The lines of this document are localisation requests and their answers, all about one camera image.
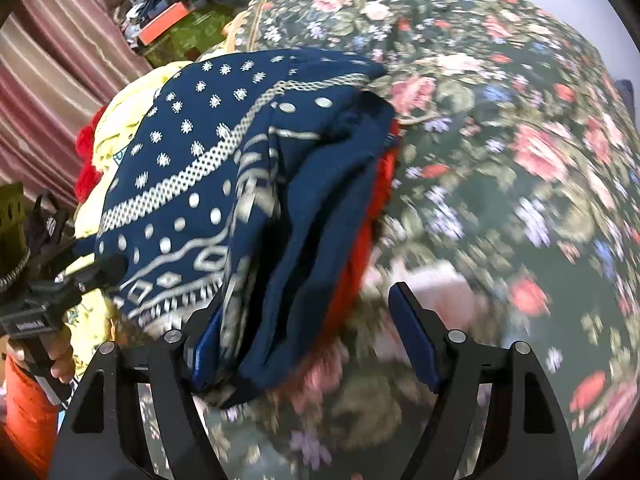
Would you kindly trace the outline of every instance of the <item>pink striped curtain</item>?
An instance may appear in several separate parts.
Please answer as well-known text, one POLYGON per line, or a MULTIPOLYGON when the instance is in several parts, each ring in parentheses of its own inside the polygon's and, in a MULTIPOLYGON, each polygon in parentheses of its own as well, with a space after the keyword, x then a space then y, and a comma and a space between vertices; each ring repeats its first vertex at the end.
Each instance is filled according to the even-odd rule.
POLYGON ((22 0, 0 29, 0 183, 47 188, 69 208, 78 131, 150 70, 114 20, 127 0, 22 0))

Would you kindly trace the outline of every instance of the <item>blue flower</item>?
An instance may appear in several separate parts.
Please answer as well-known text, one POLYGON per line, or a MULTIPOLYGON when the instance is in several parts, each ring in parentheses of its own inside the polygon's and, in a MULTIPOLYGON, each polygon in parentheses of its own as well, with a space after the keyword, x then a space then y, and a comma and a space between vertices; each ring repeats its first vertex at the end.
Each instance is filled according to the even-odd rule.
POLYGON ((424 129, 428 132, 432 132, 433 130, 436 130, 439 133, 448 132, 450 123, 451 119, 449 119, 448 117, 442 117, 425 123, 424 129))
POLYGON ((353 47, 356 50, 362 50, 366 43, 367 40, 365 40, 362 36, 356 36, 355 38, 353 38, 353 47))
POLYGON ((602 267, 604 269, 604 275, 607 279, 613 281, 616 277, 616 271, 613 263, 613 252, 611 248, 604 243, 603 241, 596 240, 595 243, 596 256, 602 263, 602 267))
POLYGON ((542 43, 534 43, 531 45, 533 47, 533 49, 535 51, 537 51, 539 54, 548 54, 549 51, 546 49, 546 46, 543 45, 542 43))
POLYGON ((484 98, 487 101, 511 101, 510 93, 504 88, 496 85, 487 85, 484 89, 484 98))

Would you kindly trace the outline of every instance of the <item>floral bedspread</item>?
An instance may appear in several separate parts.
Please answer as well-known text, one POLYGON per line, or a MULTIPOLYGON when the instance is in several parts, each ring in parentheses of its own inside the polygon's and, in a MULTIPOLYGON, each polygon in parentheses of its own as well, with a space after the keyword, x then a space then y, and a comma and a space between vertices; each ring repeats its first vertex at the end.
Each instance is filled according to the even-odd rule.
MULTIPOLYGON (((640 351, 640 137, 599 54, 525 0, 254 0, 236 34, 238 50, 303 45, 387 66, 371 87, 398 112, 401 160, 344 335, 288 388, 198 404, 229 478, 400 477, 434 397, 382 297, 436 260, 490 291, 480 314, 441 312, 450 324, 530 342, 585 478, 636 404, 640 351)), ((481 387, 460 476, 487 399, 481 387)))

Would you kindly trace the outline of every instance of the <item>navy blue patterned fabric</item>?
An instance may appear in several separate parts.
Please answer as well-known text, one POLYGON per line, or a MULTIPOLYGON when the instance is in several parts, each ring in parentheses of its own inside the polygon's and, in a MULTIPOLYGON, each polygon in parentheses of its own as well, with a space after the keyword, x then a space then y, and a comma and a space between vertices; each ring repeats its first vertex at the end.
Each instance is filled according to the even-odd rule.
POLYGON ((169 80, 98 232, 98 256, 129 258, 122 315, 158 336, 221 286, 221 370, 261 388, 282 380, 322 327, 392 141, 391 106, 362 91, 383 73, 304 48, 231 54, 169 80))

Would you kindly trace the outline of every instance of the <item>metal screw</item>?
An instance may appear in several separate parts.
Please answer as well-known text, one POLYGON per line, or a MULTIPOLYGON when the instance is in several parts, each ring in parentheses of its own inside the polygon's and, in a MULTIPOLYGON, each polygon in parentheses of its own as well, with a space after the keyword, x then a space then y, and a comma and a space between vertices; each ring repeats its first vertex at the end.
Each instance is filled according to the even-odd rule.
POLYGON ((115 348, 116 348, 116 343, 114 343, 113 341, 105 341, 100 345, 100 348, 98 348, 98 350, 100 351, 101 354, 107 355, 113 352, 115 348))
POLYGON ((518 341, 515 344, 515 349, 516 349, 516 352, 522 355, 527 355, 529 352, 531 352, 531 347, 528 344, 526 344, 524 341, 518 341))
POLYGON ((168 343, 175 343, 176 341, 180 341, 182 337, 182 332, 179 330, 169 330, 166 334, 164 334, 164 340, 168 343))
POLYGON ((449 332, 449 339, 454 343, 463 343, 466 341, 466 335, 462 330, 451 330, 449 332))

